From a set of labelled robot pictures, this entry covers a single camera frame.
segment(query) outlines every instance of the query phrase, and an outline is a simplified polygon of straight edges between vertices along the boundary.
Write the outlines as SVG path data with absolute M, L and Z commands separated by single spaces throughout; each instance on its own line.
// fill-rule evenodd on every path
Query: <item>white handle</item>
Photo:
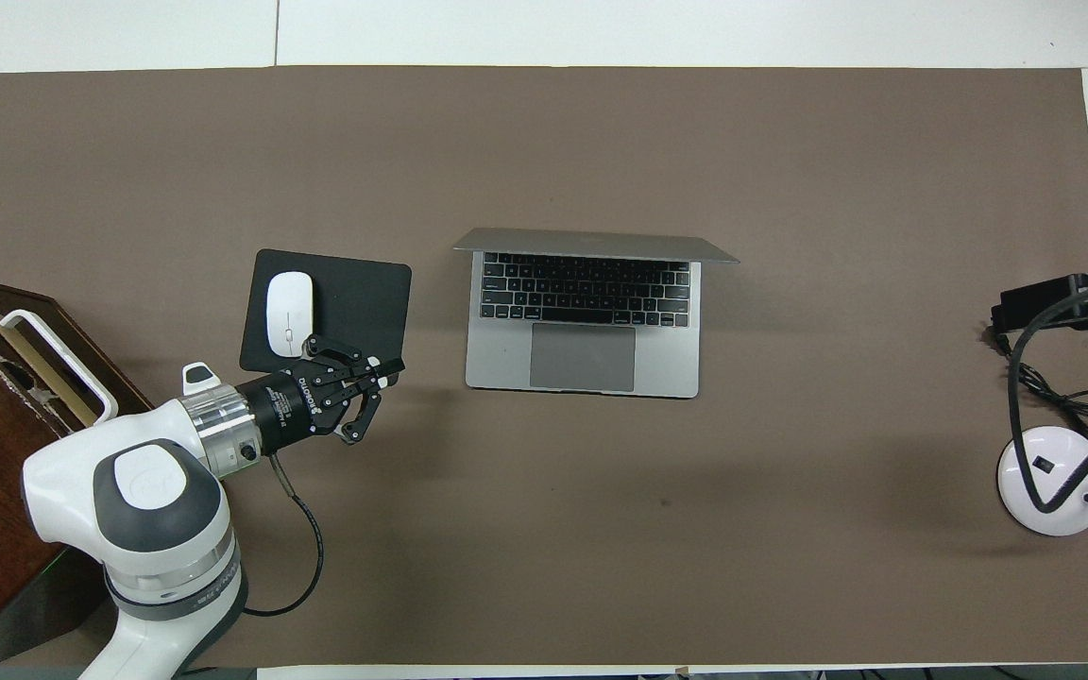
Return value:
M 4 316 L 3 321 L 0 321 L 0 326 L 13 327 L 21 321 L 26 321 L 27 324 L 33 326 L 45 343 L 57 353 L 57 356 L 61 357 L 65 366 L 69 366 L 70 370 L 73 370 L 75 375 L 78 375 L 83 380 L 83 383 L 86 383 L 86 386 L 90 387 L 91 392 L 95 392 L 95 396 L 99 397 L 100 401 L 103 401 L 103 413 L 95 421 L 96 425 L 106 420 L 116 418 L 116 413 L 120 412 L 120 405 L 116 404 L 116 398 L 111 395 L 111 392 L 108 392 L 108 388 L 103 386 L 103 383 L 99 382 L 99 379 L 95 374 L 90 373 L 90 369 L 86 364 L 83 364 L 83 361 L 78 360 L 74 356 L 74 353 L 70 351 L 70 348 L 65 346 L 61 337 L 58 337 L 53 333 L 53 329 L 49 327 L 44 319 L 40 319 L 39 316 L 28 310 L 15 310 Z

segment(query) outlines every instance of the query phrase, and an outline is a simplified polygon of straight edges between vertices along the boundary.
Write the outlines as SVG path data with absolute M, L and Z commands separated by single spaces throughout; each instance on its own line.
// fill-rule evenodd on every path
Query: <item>white lamp base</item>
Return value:
M 1088 455 L 1088 440 L 1065 426 L 1033 426 L 1023 433 L 1023 442 L 1031 463 L 1031 479 L 1044 500 L 1061 490 L 1065 479 Z M 1031 531 L 1047 536 L 1071 536 L 1088 529 L 1088 503 L 1083 499 L 1088 494 L 1088 474 L 1056 511 L 1037 511 L 1018 470 L 1014 442 L 1005 445 L 998 463 L 998 491 L 1011 516 Z

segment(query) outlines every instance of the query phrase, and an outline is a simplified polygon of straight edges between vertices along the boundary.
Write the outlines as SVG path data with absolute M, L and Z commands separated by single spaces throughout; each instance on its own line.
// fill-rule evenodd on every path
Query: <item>keyboard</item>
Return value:
M 691 322 L 691 263 L 484 254 L 481 316 L 682 327 Z

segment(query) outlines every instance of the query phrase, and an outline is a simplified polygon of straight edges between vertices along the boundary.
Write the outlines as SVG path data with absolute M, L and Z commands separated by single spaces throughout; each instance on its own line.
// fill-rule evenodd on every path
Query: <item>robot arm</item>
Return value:
M 360 442 L 403 369 L 311 335 L 285 370 L 233 387 L 189 364 L 184 396 L 33 454 L 22 486 L 36 533 L 102 562 L 120 608 L 83 677 L 172 677 L 220 636 L 247 586 L 219 479 L 307 436 Z

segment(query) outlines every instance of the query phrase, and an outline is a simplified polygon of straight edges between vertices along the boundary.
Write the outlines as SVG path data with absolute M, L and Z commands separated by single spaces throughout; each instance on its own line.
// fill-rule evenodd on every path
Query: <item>mouse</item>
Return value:
M 285 271 L 268 283 L 268 345 L 281 357 L 301 356 L 313 333 L 313 279 L 304 271 Z

